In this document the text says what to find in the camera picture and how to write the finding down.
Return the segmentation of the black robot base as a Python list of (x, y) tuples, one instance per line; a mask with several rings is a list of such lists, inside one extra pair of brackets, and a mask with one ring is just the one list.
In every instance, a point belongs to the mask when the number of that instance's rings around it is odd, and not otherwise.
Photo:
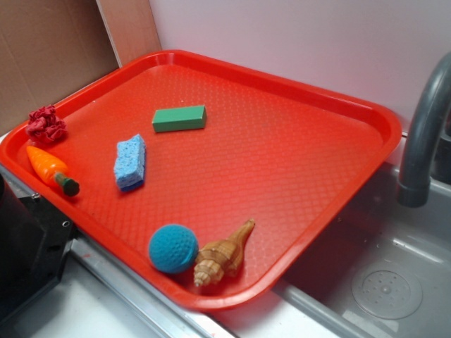
[(1, 324), (61, 281), (74, 231), (47, 199), (18, 197), (1, 178)]

